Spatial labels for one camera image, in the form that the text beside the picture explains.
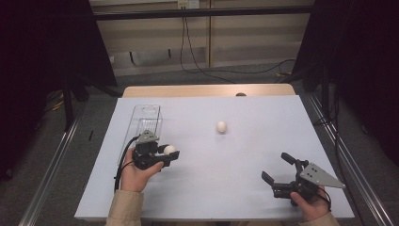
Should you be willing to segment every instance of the sleeve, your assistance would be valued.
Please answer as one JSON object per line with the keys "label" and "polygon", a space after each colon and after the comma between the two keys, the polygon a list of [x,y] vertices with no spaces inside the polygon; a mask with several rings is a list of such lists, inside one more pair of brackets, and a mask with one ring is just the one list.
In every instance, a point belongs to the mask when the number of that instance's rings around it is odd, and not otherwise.
{"label": "sleeve", "polygon": [[141,226],[143,199],[143,193],[117,190],[109,209],[106,226]]}
{"label": "sleeve", "polygon": [[309,221],[309,222],[304,222],[304,223],[299,223],[299,226],[339,226],[340,224],[338,223],[337,219],[332,216],[331,213],[328,213],[320,218],[317,218],[315,220]]}

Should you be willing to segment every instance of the person's left hand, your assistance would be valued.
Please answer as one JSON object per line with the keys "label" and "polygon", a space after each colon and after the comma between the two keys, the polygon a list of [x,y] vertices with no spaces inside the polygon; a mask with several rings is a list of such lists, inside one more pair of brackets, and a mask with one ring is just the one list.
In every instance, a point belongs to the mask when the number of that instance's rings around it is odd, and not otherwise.
{"label": "person's left hand", "polygon": [[152,167],[141,170],[132,162],[133,152],[135,149],[131,148],[126,152],[123,166],[128,164],[123,171],[120,178],[120,190],[129,190],[134,192],[141,192],[146,187],[149,179],[164,166],[164,162],[158,162]]}

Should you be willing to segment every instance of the person's right hand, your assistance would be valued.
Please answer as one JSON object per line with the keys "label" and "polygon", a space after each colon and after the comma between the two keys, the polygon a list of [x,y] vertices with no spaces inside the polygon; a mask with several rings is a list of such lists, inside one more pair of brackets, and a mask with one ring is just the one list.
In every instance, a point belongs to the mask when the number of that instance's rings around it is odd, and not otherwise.
{"label": "person's right hand", "polygon": [[[326,193],[321,189],[319,189],[318,194],[322,197],[326,197]],[[309,201],[305,201],[298,193],[291,192],[291,198],[302,209],[302,218],[305,222],[318,219],[329,212],[326,201],[320,199],[318,196],[314,196]]]}

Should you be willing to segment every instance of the gray carpet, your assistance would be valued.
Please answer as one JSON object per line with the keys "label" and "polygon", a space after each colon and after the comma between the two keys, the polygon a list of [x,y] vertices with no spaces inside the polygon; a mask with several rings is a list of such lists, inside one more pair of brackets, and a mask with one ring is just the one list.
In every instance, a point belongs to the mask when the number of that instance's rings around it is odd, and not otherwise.
{"label": "gray carpet", "polygon": [[[281,66],[283,72],[289,72],[293,62]],[[272,65],[253,65],[223,68],[240,72],[258,72],[270,68]],[[279,68],[268,73],[212,73],[212,75],[223,76],[234,83],[275,83],[279,80],[275,74]],[[182,85],[182,84],[226,84],[228,82],[204,75],[202,73],[153,73],[135,76],[123,76],[118,78],[119,87],[123,91],[128,86],[146,85]],[[300,95],[312,121],[318,119],[309,101],[309,93],[302,89],[301,82],[294,82],[295,92]],[[91,173],[98,151],[102,145],[108,123],[112,117],[116,98],[109,97],[96,89],[88,88],[91,96],[86,103],[73,102],[75,112],[83,110],[82,120],[75,131],[73,140],[65,152],[63,161],[56,173],[51,189],[36,225],[104,225],[103,222],[85,222],[73,218],[77,205],[83,194],[86,182]],[[47,112],[41,120],[40,128],[31,140],[28,150],[14,168],[14,175],[10,181],[1,182],[0,185],[0,225],[18,225],[23,217],[24,211],[33,198],[40,181],[49,166],[59,141],[63,136],[64,111]],[[340,134],[353,154],[360,169],[375,190],[379,199],[385,205],[388,214],[394,222],[399,222],[399,169],[390,159],[383,154],[377,140],[363,133],[361,122],[354,112],[341,100],[340,110]],[[334,146],[327,136],[323,126],[314,127],[327,156],[338,174],[337,160],[334,154]],[[347,185],[352,191],[353,198],[347,198],[353,206],[356,217],[353,219],[340,220],[342,225],[361,225],[357,213],[365,225],[377,225],[377,222],[363,201],[356,186],[353,184],[346,169],[343,169],[348,179]],[[294,222],[285,222],[285,225],[295,225]]]}

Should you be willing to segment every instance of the egg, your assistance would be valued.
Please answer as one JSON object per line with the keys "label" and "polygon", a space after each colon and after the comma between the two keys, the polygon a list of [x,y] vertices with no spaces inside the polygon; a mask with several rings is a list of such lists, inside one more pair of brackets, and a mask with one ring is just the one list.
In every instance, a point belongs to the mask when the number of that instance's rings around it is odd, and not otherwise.
{"label": "egg", "polygon": [[223,134],[227,130],[227,124],[224,121],[218,122],[217,125],[216,125],[216,130],[219,133]]}
{"label": "egg", "polygon": [[167,145],[167,147],[164,149],[164,154],[166,155],[174,152],[176,152],[176,148],[173,145]]}

